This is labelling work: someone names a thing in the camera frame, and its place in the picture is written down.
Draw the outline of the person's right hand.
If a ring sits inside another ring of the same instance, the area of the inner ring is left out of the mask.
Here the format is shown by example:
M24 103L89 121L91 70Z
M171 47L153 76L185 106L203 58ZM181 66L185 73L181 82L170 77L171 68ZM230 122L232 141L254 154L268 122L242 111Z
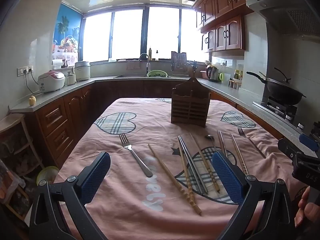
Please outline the person's right hand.
M298 227L304 218L307 218L313 223L319 220L319 206L315 203L307 203L309 193L310 187L308 186L298 204L299 210L295 216L295 227Z

